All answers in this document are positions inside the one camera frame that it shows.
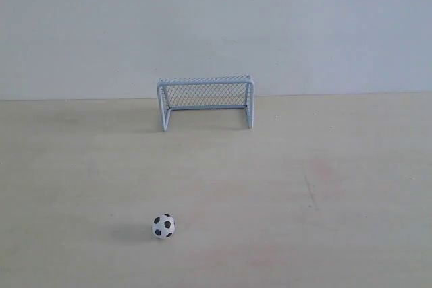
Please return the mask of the small white soccer goal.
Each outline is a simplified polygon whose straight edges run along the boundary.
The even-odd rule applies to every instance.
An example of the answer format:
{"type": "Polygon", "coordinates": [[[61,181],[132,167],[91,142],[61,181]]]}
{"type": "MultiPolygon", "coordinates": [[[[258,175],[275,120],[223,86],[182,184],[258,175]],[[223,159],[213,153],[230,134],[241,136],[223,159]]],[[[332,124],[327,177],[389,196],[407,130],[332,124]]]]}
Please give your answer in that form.
{"type": "Polygon", "coordinates": [[[161,78],[157,98],[162,130],[174,111],[244,109],[249,128],[254,127],[255,86],[251,75],[161,78]]]}

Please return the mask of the black and white soccer ball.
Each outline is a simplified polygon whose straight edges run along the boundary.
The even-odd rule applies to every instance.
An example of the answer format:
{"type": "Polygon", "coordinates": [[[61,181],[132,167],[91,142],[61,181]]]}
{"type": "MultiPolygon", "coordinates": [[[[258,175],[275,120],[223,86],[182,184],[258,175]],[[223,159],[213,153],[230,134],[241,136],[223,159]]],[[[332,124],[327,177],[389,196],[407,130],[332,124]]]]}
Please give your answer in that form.
{"type": "Polygon", "coordinates": [[[157,239],[167,239],[176,231],[175,219],[170,214],[160,214],[152,223],[152,232],[157,239]]]}

